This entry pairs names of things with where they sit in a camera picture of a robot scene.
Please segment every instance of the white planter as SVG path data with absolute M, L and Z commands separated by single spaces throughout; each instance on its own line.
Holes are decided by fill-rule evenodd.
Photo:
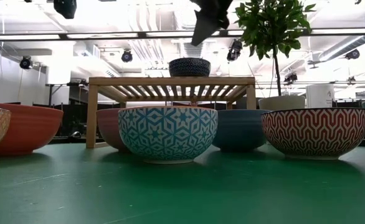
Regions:
M 306 106 L 304 96 L 274 96 L 258 101 L 260 110 L 293 110 L 303 109 Z

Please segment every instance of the wooden slatted table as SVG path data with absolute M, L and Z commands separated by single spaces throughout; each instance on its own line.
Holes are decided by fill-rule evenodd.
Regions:
M 95 144 L 98 93 L 119 102 L 121 108 L 128 101 L 226 101 L 227 109 L 232 109 L 233 102 L 247 95 L 247 109 L 256 109 L 254 77 L 92 77 L 87 111 L 86 147 L 89 149 L 104 146 Z

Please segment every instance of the white column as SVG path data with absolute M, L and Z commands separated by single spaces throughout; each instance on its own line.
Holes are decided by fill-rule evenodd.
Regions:
M 62 46 L 52 49 L 51 61 L 47 67 L 47 84 L 66 84 L 70 82 L 74 43 L 65 42 Z M 54 86 L 52 92 L 52 105 L 69 104 L 69 86 L 60 88 Z
M 334 101 L 333 84 L 307 86 L 306 96 L 307 108 L 330 108 Z

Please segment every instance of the teal patterned bowl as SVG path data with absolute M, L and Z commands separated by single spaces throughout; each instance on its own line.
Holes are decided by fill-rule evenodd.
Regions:
M 192 162 L 217 132 L 217 111 L 190 106 L 155 106 L 119 111 L 120 136 L 128 149 L 155 164 Z

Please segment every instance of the white wall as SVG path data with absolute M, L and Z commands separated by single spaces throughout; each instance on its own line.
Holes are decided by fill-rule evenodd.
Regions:
M 0 54 L 0 103 L 21 102 L 23 105 L 48 104 L 49 87 L 45 73 L 23 70 L 19 63 Z

